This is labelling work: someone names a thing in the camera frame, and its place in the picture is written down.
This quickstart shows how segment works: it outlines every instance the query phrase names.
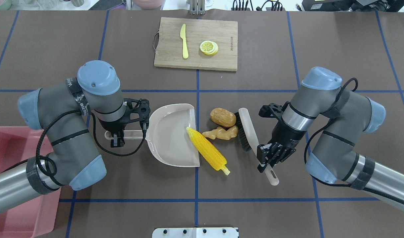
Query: ginger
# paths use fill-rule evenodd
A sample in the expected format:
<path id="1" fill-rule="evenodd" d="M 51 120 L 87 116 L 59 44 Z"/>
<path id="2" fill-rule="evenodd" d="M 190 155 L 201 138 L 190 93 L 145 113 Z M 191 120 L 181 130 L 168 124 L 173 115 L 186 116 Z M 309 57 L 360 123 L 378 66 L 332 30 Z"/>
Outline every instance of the ginger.
<path id="1" fill-rule="evenodd" d="M 209 116 L 213 122 L 226 128 L 232 127 L 236 124 L 236 116 L 223 108 L 214 108 Z"/>
<path id="2" fill-rule="evenodd" d="M 204 133 L 202 133 L 202 135 L 213 140 L 215 138 L 229 140 L 237 136 L 237 131 L 239 131 L 237 126 L 232 126 L 227 131 L 222 127 L 217 127 L 217 129 L 214 129 L 212 131 L 205 131 Z"/>

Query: brown table surface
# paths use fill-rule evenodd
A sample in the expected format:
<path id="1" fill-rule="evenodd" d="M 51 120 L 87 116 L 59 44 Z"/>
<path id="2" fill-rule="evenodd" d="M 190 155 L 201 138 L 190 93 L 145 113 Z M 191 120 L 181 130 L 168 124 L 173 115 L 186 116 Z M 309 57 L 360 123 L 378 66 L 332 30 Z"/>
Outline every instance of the brown table surface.
<path id="1" fill-rule="evenodd" d="M 216 127 L 213 108 L 247 107 L 265 143 L 276 120 L 257 116 L 261 106 L 290 100 L 309 69 L 323 66 L 344 81 L 358 78 L 358 92 L 386 107 L 384 124 L 362 136 L 356 152 L 404 173 L 404 13 L 207 11 L 201 19 L 238 21 L 237 72 L 154 67 L 161 17 L 196 18 L 186 10 L 0 12 L 0 126 L 25 125 L 19 96 L 101 59 L 116 68 L 127 98 L 146 98 L 152 109 L 194 105 L 200 131 Z M 316 120 L 309 133 L 325 123 Z M 98 125 L 98 137 L 103 132 Z M 196 169 L 162 164 L 146 144 L 129 158 L 101 152 L 106 177 L 77 192 L 63 187 L 55 228 L 41 237 L 143 238 L 156 227 L 194 226 L 238 227 L 244 238 L 404 237 L 404 212 L 314 182 L 304 169 L 305 141 L 274 168 L 276 187 L 237 139 L 214 145 L 228 159 L 227 177 L 202 157 Z"/>

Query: cutting board handle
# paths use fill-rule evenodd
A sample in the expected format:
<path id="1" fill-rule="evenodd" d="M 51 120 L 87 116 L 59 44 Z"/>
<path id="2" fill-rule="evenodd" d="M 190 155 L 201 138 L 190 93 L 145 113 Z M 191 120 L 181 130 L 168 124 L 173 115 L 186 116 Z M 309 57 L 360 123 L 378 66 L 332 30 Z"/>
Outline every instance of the cutting board handle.
<path id="1" fill-rule="evenodd" d="M 152 47 L 153 47 L 153 50 L 155 51 L 155 53 L 156 53 L 156 47 L 155 47 L 155 39 L 156 39 L 156 36 L 158 36 L 158 42 L 159 42 L 159 29 L 158 29 L 158 32 L 155 34 L 155 36 L 153 36 Z"/>

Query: white metal plate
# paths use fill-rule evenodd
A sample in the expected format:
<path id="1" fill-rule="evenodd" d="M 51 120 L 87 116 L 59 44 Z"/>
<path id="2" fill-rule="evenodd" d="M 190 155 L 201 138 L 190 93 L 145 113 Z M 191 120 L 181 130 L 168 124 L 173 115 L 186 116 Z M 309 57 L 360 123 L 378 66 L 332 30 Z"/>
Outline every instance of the white metal plate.
<path id="1" fill-rule="evenodd" d="M 157 228 L 153 231 L 152 238 L 239 238 L 239 229 L 236 227 Z"/>

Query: cutting board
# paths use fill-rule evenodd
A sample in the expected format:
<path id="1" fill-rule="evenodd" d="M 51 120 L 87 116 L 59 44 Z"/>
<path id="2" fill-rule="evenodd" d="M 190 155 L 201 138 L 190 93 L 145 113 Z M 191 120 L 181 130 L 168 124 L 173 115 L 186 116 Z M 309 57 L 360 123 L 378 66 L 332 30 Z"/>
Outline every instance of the cutting board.
<path id="1" fill-rule="evenodd" d="M 182 57 L 180 30 L 186 24 L 189 57 Z M 203 41 L 218 45 L 208 56 L 199 50 Z M 237 71 L 237 21 L 161 18 L 154 65 L 157 67 Z"/>

